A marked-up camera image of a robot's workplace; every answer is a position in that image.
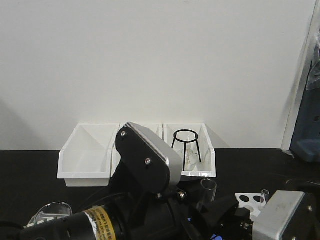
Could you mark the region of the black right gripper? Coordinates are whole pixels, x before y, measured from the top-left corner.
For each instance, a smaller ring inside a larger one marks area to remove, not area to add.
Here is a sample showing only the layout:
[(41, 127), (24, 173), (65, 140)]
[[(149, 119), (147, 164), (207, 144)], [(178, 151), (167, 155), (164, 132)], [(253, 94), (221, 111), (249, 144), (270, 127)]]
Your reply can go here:
[(297, 210), (286, 227), (283, 240), (319, 240), (320, 239), (320, 188), (299, 186), (304, 193)]

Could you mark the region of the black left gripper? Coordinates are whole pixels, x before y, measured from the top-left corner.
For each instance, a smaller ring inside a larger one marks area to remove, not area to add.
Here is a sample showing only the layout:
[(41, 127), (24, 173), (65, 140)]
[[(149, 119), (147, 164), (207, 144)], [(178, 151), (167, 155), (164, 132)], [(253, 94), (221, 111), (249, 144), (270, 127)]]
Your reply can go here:
[(253, 221), (250, 211), (240, 208), (234, 195), (214, 198), (204, 210), (197, 210), (200, 198), (201, 179), (181, 180), (176, 191), (182, 216), (186, 218), (186, 238), (188, 240), (250, 240)]

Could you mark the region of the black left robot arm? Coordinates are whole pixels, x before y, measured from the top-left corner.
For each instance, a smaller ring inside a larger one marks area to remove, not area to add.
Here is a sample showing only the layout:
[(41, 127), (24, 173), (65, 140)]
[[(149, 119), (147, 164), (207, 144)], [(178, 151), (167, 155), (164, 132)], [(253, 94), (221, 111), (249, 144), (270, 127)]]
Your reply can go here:
[(104, 204), (31, 226), (2, 221), (3, 240), (247, 240), (250, 211), (234, 196), (210, 201), (202, 180), (169, 185), (168, 173), (146, 168), (142, 179), (120, 165)]

